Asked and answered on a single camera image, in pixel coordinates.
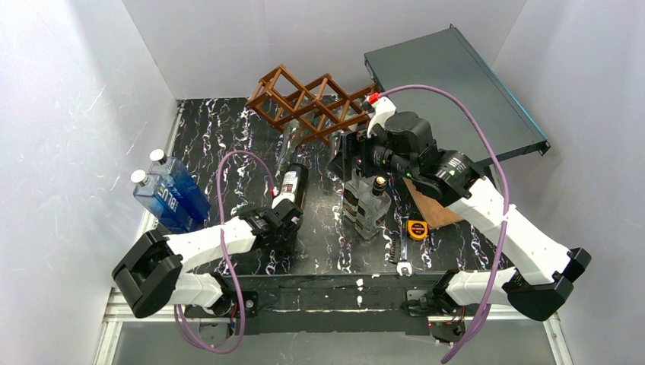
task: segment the gray floor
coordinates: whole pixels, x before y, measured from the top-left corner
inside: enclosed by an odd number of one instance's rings
[[[219,341],[223,326],[203,328]],[[123,324],[116,364],[393,364],[439,363],[447,346],[402,333],[281,333],[246,336],[237,351],[211,354],[186,343],[173,322]],[[491,320],[450,361],[460,364],[555,364],[542,323]]]

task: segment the gray metal panel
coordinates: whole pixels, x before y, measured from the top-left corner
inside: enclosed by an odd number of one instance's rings
[[[203,327],[207,343],[222,339],[224,327]],[[448,347],[431,337],[398,333],[280,333],[247,336],[228,355],[199,350],[185,342],[172,322],[126,322],[116,349],[116,364],[359,364],[439,363]],[[497,320],[486,322],[451,365],[491,363],[555,364],[541,322]]]
[[[428,84],[454,95],[477,120],[495,154],[507,159],[546,141],[530,117],[455,27],[365,53],[368,70],[383,90]],[[491,160],[463,112],[451,101],[422,90],[390,96],[398,111],[430,121],[440,148],[458,150],[481,165]]]

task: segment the clear glass bottle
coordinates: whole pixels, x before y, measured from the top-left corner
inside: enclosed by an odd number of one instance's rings
[[[372,189],[368,189],[358,199],[355,226],[358,233],[366,240],[379,232],[392,204],[392,199],[384,192],[385,185],[385,178],[378,176],[374,180]]]
[[[365,177],[361,170],[361,160],[359,159],[356,168],[351,171],[351,180],[343,184],[343,215],[349,218],[350,221],[356,221],[358,199],[371,188],[373,179],[373,177]]]
[[[159,223],[172,233],[192,232],[197,228],[197,221],[182,208],[179,200],[168,189],[168,184],[159,175],[148,175],[144,170],[136,170],[130,180],[137,184],[132,195]]]
[[[190,176],[186,165],[177,157],[166,156],[163,150],[152,151],[150,159],[150,174],[159,175],[166,180],[170,192],[191,217],[197,221],[206,219],[211,203]]]

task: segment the black marble countertop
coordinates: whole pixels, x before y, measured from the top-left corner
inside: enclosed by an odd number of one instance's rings
[[[281,147],[277,130],[244,108],[246,99],[187,100],[184,104],[173,155],[182,159],[212,204],[207,227],[219,222],[215,172],[220,159],[229,151],[245,150],[260,156],[274,171],[275,184],[281,176],[275,172]],[[446,271],[450,268],[485,270],[491,268],[494,245],[466,221],[431,231],[423,242],[405,235],[405,222],[420,214],[402,179],[390,177],[391,214],[386,229],[373,239],[362,240],[352,222],[342,219],[342,182],[330,179],[324,171],[327,147],[320,141],[300,146],[292,162],[309,168],[309,182],[304,203],[303,227],[295,247],[267,247],[232,260],[239,275],[373,275],[396,272],[388,263],[392,239],[408,240],[408,259],[415,273]],[[247,204],[270,205],[267,177],[263,168],[250,157],[237,155],[224,171],[224,208],[227,219]],[[503,258],[501,267],[510,263]],[[207,270],[226,274],[224,260],[212,262]]]

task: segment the wire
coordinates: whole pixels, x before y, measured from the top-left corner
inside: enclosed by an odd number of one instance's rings
[[[499,173],[500,175],[502,196],[504,197],[503,214],[506,215],[508,213],[508,208],[510,206],[510,194],[508,191],[508,181],[506,179],[506,175],[504,174],[504,170],[502,169],[500,161],[497,159],[497,156],[495,155],[493,148],[491,147],[491,144],[488,143],[488,139],[486,139],[484,132],[479,127],[479,124],[477,124],[477,121],[475,121],[475,117],[472,116],[472,114],[468,111],[468,109],[465,107],[465,105],[462,102],[457,100],[456,97],[454,97],[452,94],[448,93],[447,91],[441,90],[440,88],[437,88],[437,87],[422,85],[422,84],[410,84],[410,85],[394,87],[393,89],[380,93],[380,97],[386,97],[390,94],[394,94],[403,90],[414,90],[414,89],[431,91],[433,93],[436,93],[448,98],[450,101],[455,103],[455,105],[457,105],[465,114],[466,118],[468,118],[468,120],[472,124],[472,127],[477,132],[477,135],[479,135],[481,142],[484,144],[486,151],[491,156],[491,160],[493,160],[493,165],[495,166],[497,173]],[[502,224],[500,227],[500,238],[497,240],[497,248],[495,249],[493,265],[491,267],[491,276],[488,278],[488,283],[486,284],[486,290],[484,291],[484,296],[482,297],[481,302],[477,307],[475,316],[473,316],[472,322],[468,327],[468,329],[466,329],[466,332],[463,335],[462,339],[459,340],[459,342],[457,342],[448,351],[446,356],[444,356],[441,359],[441,363],[447,363],[448,361],[450,361],[450,359],[452,359],[457,354],[457,352],[459,352],[459,350],[463,347],[463,345],[466,342],[472,340],[479,333],[479,330],[484,325],[484,322],[486,321],[486,318],[488,317],[488,314],[491,311],[491,305],[488,304],[488,298],[490,298],[491,292],[493,291],[495,277],[497,276],[497,268],[499,268],[499,265],[500,265],[502,248],[504,247],[504,238],[506,238],[507,225],[508,225],[507,221],[502,221]]]
[[[217,171],[217,177],[216,177],[216,186],[217,186],[217,197],[218,197],[218,208],[219,208],[219,214],[220,214],[220,222],[221,224],[226,223],[226,217],[224,215],[224,200],[222,198],[222,193],[221,193],[221,175],[222,171],[224,170],[224,164],[226,161],[233,155],[235,154],[245,154],[246,156],[250,156],[254,160],[256,160],[262,167],[264,167],[264,170],[266,171],[266,174],[268,175],[268,190],[270,192],[273,191],[275,184],[273,183],[273,176],[271,174],[271,171],[268,169],[268,166],[266,166],[266,163],[262,161],[260,157],[257,157],[255,154],[248,152],[248,151],[231,151],[222,157],[219,165],[218,165],[218,171]],[[228,266],[230,270],[230,278],[233,280],[233,286],[235,286],[235,293],[237,295],[237,305],[239,308],[244,308],[243,306],[243,301],[244,299],[242,298],[242,288],[240,287],[240,281],[237,279],[237,274],[235,273],[235,267],[233,267],[233,263],[230,261],[230,257],[228,255],[228,250],[226,248],[226,242],[224,241],[224,230],[220,230],[220,247],[222,249],[222,256],[224,257],[224,261],[226,262],[226,265]],[[197,344],[199,347],[203,348],[204,350],[216,353],[216,354],[230,354],[231,352],[235,351],[236,348],[240,346],[240,342],[242,342],[242,338],[244,337],[244,329],[246,328],[246,311],[241,310],[240,311],[240,334],[237,336],[237,339],[233,346],[227,350],[221,350],[218,347],[223,345],[224,343],[227,342],[227,339],[222,341],[220,344],[206,344],[189,326],[188,326],[188,320],[186,319],[186,316],[184,316],[183,311],[181,310],[181,306],[175,306],[175,314],[179,315],[181,318],[181,322],[183,323],[183,328],[180,327],[180,331],[182,332],[183,335],[186,333],[194,340],[194,343]]]

